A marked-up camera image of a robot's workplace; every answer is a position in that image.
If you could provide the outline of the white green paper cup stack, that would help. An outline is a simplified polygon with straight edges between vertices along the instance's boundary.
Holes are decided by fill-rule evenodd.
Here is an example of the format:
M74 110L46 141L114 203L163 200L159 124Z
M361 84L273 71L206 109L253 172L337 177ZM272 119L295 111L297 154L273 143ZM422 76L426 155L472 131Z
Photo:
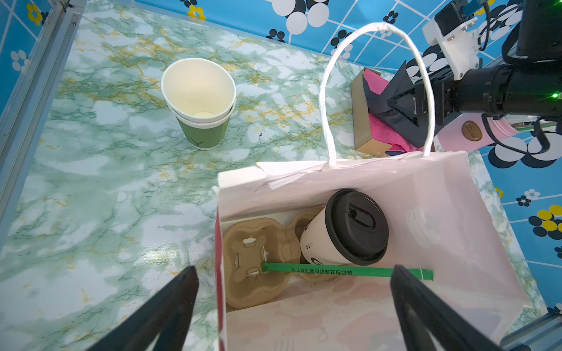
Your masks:
M237 103L231 75L204 58L183 58L168 66L161 92L187 140L200 150L219 146Z

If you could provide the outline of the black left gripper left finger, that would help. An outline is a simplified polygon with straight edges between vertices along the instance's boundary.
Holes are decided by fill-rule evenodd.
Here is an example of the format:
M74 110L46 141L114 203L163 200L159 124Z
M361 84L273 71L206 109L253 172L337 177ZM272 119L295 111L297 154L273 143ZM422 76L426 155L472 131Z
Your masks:
M181 350L188 334L199 289L196 268L189 266L90 350Z

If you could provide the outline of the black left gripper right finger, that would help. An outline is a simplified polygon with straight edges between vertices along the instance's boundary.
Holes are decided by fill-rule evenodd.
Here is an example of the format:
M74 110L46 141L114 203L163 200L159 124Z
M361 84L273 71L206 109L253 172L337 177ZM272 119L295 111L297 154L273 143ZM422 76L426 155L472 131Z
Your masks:
M394 267L390 288L407 350L500 349L405 267Z

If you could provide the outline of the red white paper gift bag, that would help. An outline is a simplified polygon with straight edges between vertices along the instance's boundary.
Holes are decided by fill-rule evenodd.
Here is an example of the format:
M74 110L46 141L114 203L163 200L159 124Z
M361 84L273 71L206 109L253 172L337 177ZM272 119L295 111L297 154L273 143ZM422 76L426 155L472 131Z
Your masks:
M465 152L338 159L319 89L326 162L222 172L217 191L221 350L404 350L400 266L495 346L529 300Z

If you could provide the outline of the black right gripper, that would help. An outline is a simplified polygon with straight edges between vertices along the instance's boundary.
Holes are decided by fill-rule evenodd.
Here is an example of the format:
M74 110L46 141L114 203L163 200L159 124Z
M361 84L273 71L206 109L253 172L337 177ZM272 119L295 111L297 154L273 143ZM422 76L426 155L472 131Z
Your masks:
M454 75L449 67L429 75L436 112L436 132L461 116L452 105ZM427 95L421 80L409 85L396 86L388 99L389 106L401 113L417 127L427 127Z

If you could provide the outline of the green straw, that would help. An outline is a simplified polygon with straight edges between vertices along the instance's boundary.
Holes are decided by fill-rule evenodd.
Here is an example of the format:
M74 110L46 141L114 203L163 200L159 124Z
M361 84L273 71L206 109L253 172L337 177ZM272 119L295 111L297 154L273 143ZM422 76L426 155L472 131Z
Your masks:
M394 269L367 266L330 266L301 263L262 263L264 272L324 274L337 276L370 276L390 278Z

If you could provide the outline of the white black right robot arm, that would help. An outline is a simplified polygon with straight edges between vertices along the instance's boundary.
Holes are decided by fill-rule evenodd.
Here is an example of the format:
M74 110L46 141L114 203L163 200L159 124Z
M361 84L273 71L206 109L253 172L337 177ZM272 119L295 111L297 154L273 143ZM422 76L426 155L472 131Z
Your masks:
M452 1L424 26L446 66L430 74L436 127L463 113L561 117L561 2L522 1L521 18L510 25L502 63L482 67L478 54L493 26L502 23L487 1Z

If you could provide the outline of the white paper coffee cup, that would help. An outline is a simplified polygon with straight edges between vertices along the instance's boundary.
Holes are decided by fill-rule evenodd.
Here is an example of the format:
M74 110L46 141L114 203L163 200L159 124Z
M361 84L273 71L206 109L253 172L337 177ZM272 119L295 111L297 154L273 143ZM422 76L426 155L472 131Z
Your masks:
M389 243L389 225L380 206L353 189L337 191L301 234L301 253L316 265L369 266Z

